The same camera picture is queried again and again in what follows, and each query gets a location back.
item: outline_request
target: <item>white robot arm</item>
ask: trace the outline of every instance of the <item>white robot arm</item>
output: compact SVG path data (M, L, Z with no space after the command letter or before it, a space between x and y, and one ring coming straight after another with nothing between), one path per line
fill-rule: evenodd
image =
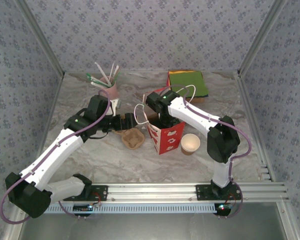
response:
M177 118L199 130L207 138L207 152L214 160L214 172L211 181L211 184L215 185L214 192L217 193L230 185L230 158L237 152L240 139L238 133L232 128L210 120L215 119L234 126L230 117L220 118L187 103L192 110L207 116L209 119L200 117L185 106L183 97L171 90L162 96L152 92L147 96L145 103L159 114L160 122L167 128L171 127L171 124L175 124L174 118Z
M7 189L15 185L23 176L31 174L10 191L8 194L10 202L32 218L37 218L52 203L72 196L82 196L82 199L85 199L91 195L92 182L81 174L75 174L69 179L59 182L50 184L48 182L70 154L88 139L93 138L91 136L96 134L98 130L108 133L112 130L131 129L137 125L133 113L114 115L114 111L111 111L111 115L106 115L97 124L93 124L104 114L107 105L108 99L106 97L93 96L87 108L83 108L68 119L55 141L37 160L19 174L11 172L5 179ZM77 131L83 129L85 130L75 135Z

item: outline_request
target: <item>cable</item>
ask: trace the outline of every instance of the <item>cable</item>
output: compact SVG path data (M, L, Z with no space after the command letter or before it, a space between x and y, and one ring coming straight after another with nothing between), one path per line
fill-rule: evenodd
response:
M193 88L194 88L192 97L191 97L191 99L190 99L190 101L189 101L189 103L191 103L192 99L194 99L194 97L195 97L195 95L196 95L196 91L197 91L196 86L193 85L193 84L190 84L190 85L185 86L185 87L186 87L186 88L188 88L188 87L193 87ZM182 91L182 90L183 90L183 88L181 88L181 89L179 89L178 91L176 91L176 93L179 93L179 92Z
M232 205L232 207L234 207L234 206L236 205L237 200L236 200L235 195L233 195L232 193L229 193L229 194L228 194L228 199L224 202L223 205L227 204L227 202L230 200L230 196L232 196L233 199L234 199L234 204Z
M137 107L138 107L139 105L142 106L142 111L143 111L144 117L145 117L145 119L146 119L146 121L144 121L144 122L138 122L138 119L137 119L137 116L136 116L136 109L137 109ZM145 109L145 105L143 105L142 103L138 103L137 105L135 105L134 110L133 110L134 119L135 119L136 123L139 124L139 125L146 124L146 123L149 122L149 120L147 119L147 116L146 116L146 114L145 114L144 109Z
M58 203L59 203L59 205L60 205L60 208L65 212L65 214L67 214L68 216L70 216L70 217L72 217L72 218L76 218L76 219L78 218L78 219L79 219L79 216L76 216L76 215L74 215L74 214L68 212L68 211L65 209L65 207L62 206L62 204L61 204L60 201L58 201Z
M90 136L89 139L103 139L108 135L108 131L106 132L106 134L104 136Z
M183 87L182 89L187 89L185 86L182 86L182 85L179 85L179 84L178 84L178 85L177 85L177 84L176 84L176 85L171 85L171 86L165 87L165 88L160 92L160 95L161 95L166 89L171 88L172 86ZM221 125L225 125L225 126L227 126L227 127L229 127L229 128L232 128L232 129L236 130L238 133L240 133L240 134L246 139L246 141L247 141L247 143L248 143L248 150L247 150L245 153L243 153L243 154L241 154L241 155L236 155L236 156L233 156L233 157L230 158L229 172L228 172L229 181L230 181L232 184L234 184L234 185L238 188L238 190L240 191L240 198L241 198L241 201L240 201L239 208L235 211L235 213L231 214L230 216L226 216L226 217L220 216L220 217L221 217L221 218L225 218L225 219L232 218L232 217L236 216L236 215L240 212L240 210L241 210L241 208L242 208L243 201L244 201L243 194L242 194L242 190L241 190L240 186L233 180L233 178L232 178L232 176L231 176L233 160L234 160L234 159L238 159L238 158L245 157L245 156L247 156L247 155L251 152L251 149L252 149L251 141L250 141L248 135L245 134L241 129L237 128L236 126L233 126L233 125L231 125L231 124L229 124L229 123L226 123L226 122L223 122L223 121L220 121L220 120L217 120L217 119L210 118L210 117L208 117L208 116L206 116L206 115L201 114L200 112L197 112L196 110L192 109L191 107L189 107L189 106L187 105L187 101L186 101L186 95L187 95L188 93L189 93L189 90L187 89L187 93L183 96L183 103L184 103L184 105L185 105L185 107L186 107L187 109L189 109L191 112L193 112L194 114L197 114L198 116L200 116L200 117L202 117L202 118L204 118L204 119L207 119L207 120L209 120L209 121L212 121L212 122L215 122L215 123L218 123L218 124L221 124Z
M98 92L98 94L100 95L100 92L104 92L105 93L105 95L106 95L106 98L107 98L107 106L106 106L106 109L105 109L105 111L104 111L104 113L95 121L95 122L93 122L92 124L90 124L90 125L88 125L88 126L86 126L86 127L84 127L83 129L81 129L81 130L78 130L78 131L76 131L76 132L74 132L74 133L71 133L71 134L69 134L68 136L65 136L63 139L61 139L59 142L57 142L51 149L50 149L50 151L41 159L41 161L33 168L33 169L31 169L31 171L29 171L29 173L27 173L26 175L24 175L22 178L20 178L18 181L16 181L11 187L9 187L8 189L7 189L7 191L4 193L4 195L3 195L3 197L2 197L2 199L1 199L1 201L0 201L0 217L2 218L2 220L3 221L5 221L6 223L8 223L8 224L21 224L21 223L24 223L25 221L27 221L29 218L30 218L30 216L27 216L25 219L23 219L23 220L20 220L20 221L11 221L11 220L9 220L8 218L6 218L6 216L5 216L5 214L4 214L4 202L5 202L5 199L6 199L6 197L8 196L8 194L16 187L16 186L18 186L23 180L25 180L27 177L29 177L30 175L33 175L34 174L34 172L44 163L44 161L53 153L53 151L56 149L56 148L58 148L59 146L60 146L60 144L62 144L64 141L66 141L67 139L69 139L69 138L71 138L71 137L73 137L73 136L77 136L78 134L80 134L80 133L82 133L82 132L84 132L84 131L86 131L86 130L88 130L88 129L90 129L90 128L92 128L93 126L95 126L96 124L98 124L104 117L105 117L105 115L107 114L107 112L108 112L108 110L109 110L109 107L110 107L110 98L109 98L109 94L105 91L105 90L103 90L103 89L101 89L101 90L99 90L99 92Z
M102 203L101 203L101 197L100 197L99 193L97 193L97 192L92 192L92 194L93 194L93 195L96 195L96 196L98 197L99 201L98 201L98 202L95 202L95 203L93 203L93 204L91 204L91 205L94 206L94 205L96 205L96 204L99 204L99 207L101 207Z

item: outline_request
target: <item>stack of napkins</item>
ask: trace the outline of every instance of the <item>stack of napkins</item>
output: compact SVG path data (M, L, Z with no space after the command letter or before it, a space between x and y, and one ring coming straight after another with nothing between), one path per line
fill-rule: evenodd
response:
M206 87L204 77L200 71L169 71L167 86L173 85L195 85L196 91L192 103L203 103L205 98L208 97L208 89ZM172 91L176 92L181 89L181 87L173 86ZM194 94L194 88L188 87L189 93L186 96L189 100ZM178 94L183 96L186 94L187 90L183 89Z

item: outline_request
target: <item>black bracket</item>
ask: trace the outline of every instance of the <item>black bracket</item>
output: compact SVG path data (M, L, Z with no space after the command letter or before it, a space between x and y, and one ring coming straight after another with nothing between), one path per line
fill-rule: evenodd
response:
M195 186L195 192L198 201L241 200L239 189L231 182L224 188L216 186L212 181L211 184L198 184Z
M64 199L64 201L97 202L99 201L99 196L101 201L107 201L108 189L107 185L92 185L88 196L71 196Z

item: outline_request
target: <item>brown paper cup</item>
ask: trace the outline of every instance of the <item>brown paper cup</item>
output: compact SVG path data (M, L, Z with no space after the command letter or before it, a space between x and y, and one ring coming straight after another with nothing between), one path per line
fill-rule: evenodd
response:
M200 147L200 139L194 134L186 134L181 139L181 152L184 155L192 155Z

